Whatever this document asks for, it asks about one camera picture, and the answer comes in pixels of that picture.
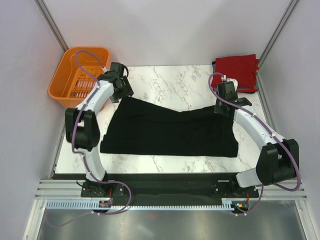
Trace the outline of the orange plastic basket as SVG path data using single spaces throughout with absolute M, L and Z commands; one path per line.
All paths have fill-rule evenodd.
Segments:
M 49 96 L 64 108 L 75 108 L 95 85 L 95 80 L 82 69 L 98 77 L 103 73 L 103 66 L 110 66 L 110 53 L 104 47 L 80 46 L 68 49 L 50 83 Z

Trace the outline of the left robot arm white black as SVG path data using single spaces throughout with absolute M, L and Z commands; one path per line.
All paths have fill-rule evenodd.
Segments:
M 92 191 L 104 197 L 109 193 L 110 185 L 99 155 L 101 133 L 97 116 L 107 100 L 118 103 L 134 92 L 128 81 L 129 70 L 122 63 L 112 62 L 110 69 L 98 77 L 86 70 L 84 73 L 93 78 L 94 87 L 75 108 L 66 109 L 65 136 L 71 143 L 72 152 L 83 158 L 86 179 L 94 182 Z

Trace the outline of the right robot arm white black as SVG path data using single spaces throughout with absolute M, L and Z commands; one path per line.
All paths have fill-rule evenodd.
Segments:
M 237 173 L 236 180 L 229 184 L 230 193 L 240 197 L 248 187 L 269 185 L 290 192 L 297 191 L 301 186 L 297 141 L 285 139 L 267 125 L 247 98 L 238 97 L 234 81 L 219 83 L 214 95 L 215 113 L 238 123 L 260 150 L 256 166 Z

